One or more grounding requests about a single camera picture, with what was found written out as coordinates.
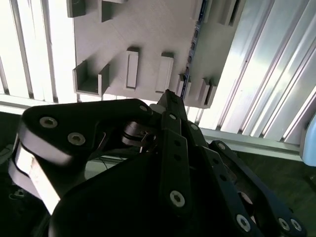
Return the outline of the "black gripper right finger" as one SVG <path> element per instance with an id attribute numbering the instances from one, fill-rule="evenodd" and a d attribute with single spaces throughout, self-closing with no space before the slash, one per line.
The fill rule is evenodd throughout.
<path id="1" fill-rule="evenodd" d="M 188 121 L 183 100 L 172 95 L 172 110 L 181 119 L 189 150 L 201 173 L 200 183 L 210 183 L 219 211 L 213 233 L 218 237 L 304 237 L 306 229 L 293 212 L 219 140 L 208 144 Z"/>

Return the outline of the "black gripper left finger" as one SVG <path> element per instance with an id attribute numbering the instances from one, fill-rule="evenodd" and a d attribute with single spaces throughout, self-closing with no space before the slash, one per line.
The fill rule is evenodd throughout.
<path id="1" fill-rule="evenodd" d="M 139 99 L 36 106 L 18 130 L 31 160 L 24 172 L 50 214 L 73 188 L 124 161 L 160 160 L 159 200 L 178 217 L 192 212 L 188 142 L 167 90 L 158 109 Z"/>

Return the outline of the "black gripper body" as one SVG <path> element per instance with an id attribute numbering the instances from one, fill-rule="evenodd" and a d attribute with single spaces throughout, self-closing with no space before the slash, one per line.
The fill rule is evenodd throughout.
<path id="1" fill-rule="evenodd" d="M 193 210 L 176 216 L 159 200 L 160 160 L 124 161 L 69 191 L 51 216 L 51 237 L 244 237 L 211 184 L 190 168 Z"/>

